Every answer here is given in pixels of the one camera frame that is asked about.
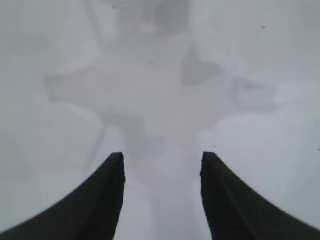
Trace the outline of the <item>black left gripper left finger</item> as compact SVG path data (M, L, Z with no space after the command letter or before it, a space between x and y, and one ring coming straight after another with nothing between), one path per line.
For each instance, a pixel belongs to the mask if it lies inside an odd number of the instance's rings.
M52 207L0 234L2 240L112 240L125 191L122 152L112 153L80 186Z

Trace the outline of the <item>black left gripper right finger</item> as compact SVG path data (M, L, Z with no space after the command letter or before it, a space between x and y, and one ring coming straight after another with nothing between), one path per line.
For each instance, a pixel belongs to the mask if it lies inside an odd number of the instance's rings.
M293 217L243 182L214 153L204 152L201 199L213 240L318 240L319 229Z

